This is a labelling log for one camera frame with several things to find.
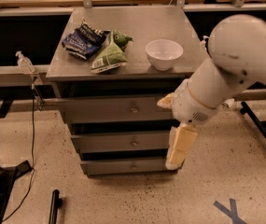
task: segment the gray tabletop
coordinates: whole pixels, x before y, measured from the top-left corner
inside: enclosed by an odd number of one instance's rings
[[[133,38],[125,50],[127,65],[104,74],[93,74],[91,64],[96,55],[85,62],[64,50],[62,40],[79,27],[83,19],[94,29],[117,29]],[[174,40],[182,46],[184,53],[172,69],[158,71],[149,63],[145,47],[155,39]],[[193,73],[207,56],[188,18],[179,7],[76,8],[65,27],[47,78],[51,81],[66,81],[183,76]]]

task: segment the green chip bag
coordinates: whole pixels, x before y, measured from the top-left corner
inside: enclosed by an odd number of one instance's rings
[[[128,61],[124,52],[114,42],[111,36],[111,43],[96,57],[92,63],[92,73],[101,73],[126,64]]]
[[[111,40],[111,36],[114,38],[114,42],[124,51],[130,41],[133,41],[133,39],[126,34],[121,33],[118,30],[114,30],[113,34],[110,33],[108,36],[108,40]]]

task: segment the black pole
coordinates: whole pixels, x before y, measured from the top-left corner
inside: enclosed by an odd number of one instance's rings
[[[243,108],[241,109],[241,113],[244,115],[245,113],[248,114],[248,116],[250,118],[252,118],[253,122],[255,123],[255,125],[259,128],[259,130],[261,131],[261,133],[263,134],[263,136],[266,139],[266,129],[263,127],[263,125],[261,124],[261,122],[259,121],[259,119],[255,116],[254,112],[250,109],[250,107],[247,105],[246,102],[242,101],[241,105],[243,106]]]
[[[62,199],[59,198],[59,191],[56,189],[52,192],[51,205],[49,213],[49,224],[56,224],[58,208],[62,205]]]

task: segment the drawer knob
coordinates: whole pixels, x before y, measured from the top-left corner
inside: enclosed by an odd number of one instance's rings
[[[138,108],[136,106],[131,107],[131,112],[138,113]]]

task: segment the blue tape cross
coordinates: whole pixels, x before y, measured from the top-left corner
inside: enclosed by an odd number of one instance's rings
[[[231,210],[229,210],[227,207],[223,206],[218,201],[215,201],[214,206],[222,211],[224,214],[226,214],[228,217],[232,219],[233,224],[246,224],[242,219],[240,219],[237,215],[237,208],[236,208],[236,201],[234,199],[230,199],[230,207]]]

